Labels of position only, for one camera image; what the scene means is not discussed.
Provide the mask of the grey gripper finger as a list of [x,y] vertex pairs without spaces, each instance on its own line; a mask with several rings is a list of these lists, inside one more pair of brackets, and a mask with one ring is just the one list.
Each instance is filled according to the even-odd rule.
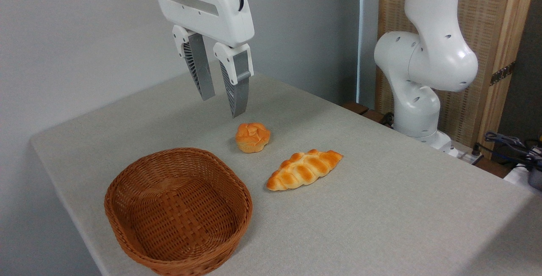
[[196,88],[205,101],[215,96],[205,43],[201,34],[174,25],[172,29],[178,53],[188,66]]
[[232,48],[217,42],[213,52],[219,60],[225,92],[232,117],[235,118],[246,111],[249,78],[254,75],[250,46],[243,44]]

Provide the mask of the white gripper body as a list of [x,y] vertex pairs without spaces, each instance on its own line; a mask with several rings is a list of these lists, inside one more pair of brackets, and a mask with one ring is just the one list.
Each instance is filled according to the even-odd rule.
[[193,32],[238,47],[255,35],[248,2],[239,0],[158,0],[165,18]]

